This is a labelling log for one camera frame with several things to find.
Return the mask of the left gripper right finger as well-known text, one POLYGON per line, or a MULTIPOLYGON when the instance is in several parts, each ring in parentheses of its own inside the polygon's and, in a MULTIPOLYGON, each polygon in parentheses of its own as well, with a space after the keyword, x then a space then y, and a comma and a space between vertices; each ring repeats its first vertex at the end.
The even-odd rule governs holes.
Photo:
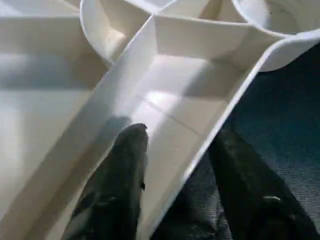
POLYGON ((319 239, 314 222, 286 182, 243 138, 221 129, 208 154, 233 239, 319 239))

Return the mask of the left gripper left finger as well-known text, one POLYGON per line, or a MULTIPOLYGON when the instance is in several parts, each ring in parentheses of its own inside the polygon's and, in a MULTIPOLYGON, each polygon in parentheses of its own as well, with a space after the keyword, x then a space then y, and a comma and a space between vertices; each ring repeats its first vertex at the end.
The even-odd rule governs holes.
POLYGON ((144 123, 123 129, 88 179, 63 240, 134 240, 145 191, 149 136, 144 123))

